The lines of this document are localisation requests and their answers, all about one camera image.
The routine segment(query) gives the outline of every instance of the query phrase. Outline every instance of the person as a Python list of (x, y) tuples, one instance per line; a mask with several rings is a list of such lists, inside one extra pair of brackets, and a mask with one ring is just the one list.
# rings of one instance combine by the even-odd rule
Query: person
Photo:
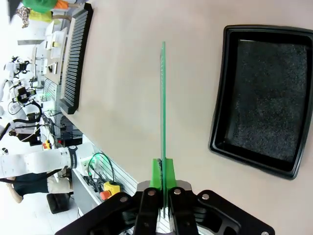
[(68, 3), (64, 0), (23, 0), (23, 5), (39, 13), (46, 13), (51, 9), (68, 10), (69, 8), (78, 8), (81, 6), (78, 3)]
[[(8, 177), (8, 180), (17, 180), (17, 181), (36, 181), (40, 178), (44, 177), (46, 172), (35, 174), (29, 173), (25, 175), (20, 175), (16, 177)], [(23, 184), (23, 183), (7, 183), (9, 191), (13, 197), (13, 199), (17, 203), (21, 203), (24, 199), (24, 196), (27, 194), (33, 194), (37, 192), (42, 193), (70, 193), (73, 192), (72, 182), (67, 178), (60, 178), (59, 182), (56, 181), (54, 176), (50, 176), (48, 178), (39, 180), (34, 182), (33, 184)]]
[(36, 21), (45, 21), (52, 22), (52, 20), (56, 19), (64, 19), (71, 21), (72, 17), (69, 15), (53, 15), (52, 11), (48, 11), (46, 13), (35, 12), (29, 7), (22, 6), (16, 10), (16, 14), (22, 19), (23, 26), (22, 28), (26, 28), (29, 26), (29, 20)]

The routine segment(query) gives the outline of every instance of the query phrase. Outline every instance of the black plastic tray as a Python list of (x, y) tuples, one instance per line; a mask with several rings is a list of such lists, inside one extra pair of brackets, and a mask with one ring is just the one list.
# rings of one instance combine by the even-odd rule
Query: black plastic tray
[(209, 148), (277, 176), (297, 176), (312, 116), (313, 31), (224, 29)]

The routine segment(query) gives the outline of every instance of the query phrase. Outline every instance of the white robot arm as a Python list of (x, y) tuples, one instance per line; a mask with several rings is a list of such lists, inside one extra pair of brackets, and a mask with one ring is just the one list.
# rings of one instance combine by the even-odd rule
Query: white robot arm
[(82, 175), (87, 175), (88, 163), (94, 153), (94, 145), (84, 143), (29, 154), (5, 154), (0, 156), (0, 178), (38, 174), (64, 167), (76, 168)]

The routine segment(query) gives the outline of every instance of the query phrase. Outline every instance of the desk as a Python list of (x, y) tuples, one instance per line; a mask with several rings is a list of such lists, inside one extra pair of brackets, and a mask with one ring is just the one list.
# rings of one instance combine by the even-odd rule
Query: desk
[(160, 157), (159, 55), (167, 46), (167, 157), (194, 192), (211, 189), (278, 235), (313, 231), (313, 130), (299, 174), (284, 180), (208, 150), (228, 24), (313, 28), (313, 3), (93, 1), (80, 104), (67, 115), (137, 181)]
[(65, 47), (65, 42), (66, 42), (66, 38), (67, 38), (67, 28), (64, 28), (61, 32), (64, 33), (64, 37), (63, 37), (63, 40), (61, 42), (62, 45), (61, 45), (60, 57), (51, 59), (51, 50), (47, 50), (47, 52), (46, 52), (46, 58), (48, 59), (48, 66), (50, 66), (51, 64), (53, 64), (55, 62), (58, 63), (56, 74), (49, 72), (49, 70), (47, 70), (47, 73), (45, 74), (45, 77), (48, 78), (49, 80), (51, 80), (52, 82), (54, 82), (55, 84), (59, 84), (61, 81), (63, 54), (64, 54), (64, 47)]

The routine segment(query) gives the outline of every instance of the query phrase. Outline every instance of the screw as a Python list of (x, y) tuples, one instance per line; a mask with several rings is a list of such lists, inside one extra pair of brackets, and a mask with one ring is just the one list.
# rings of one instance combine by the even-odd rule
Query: screw
[(204, 195), (202, 195), (202, 199), (203, 200), (207, 200), (207, 199), (209, 199), (209, 194), (204, 194)]
[(154, 195), (155, 195), (155, 193), (156, 193), (156, 191), (154, 191), (154, 190), (150, 190), (150, 191), (148, 192), (148, 195), (149, 195), (149, 196), (154, 196)]
[(180, 193), (181, 193), (180, 189), (177, 188), (177, 189), (174, 190), (174, 194), (180, 195)]
[(121, 199), (120, 199), (121, 202), (126, 202), (127, 200), (128, 200), (127, 197), (121, 197)]

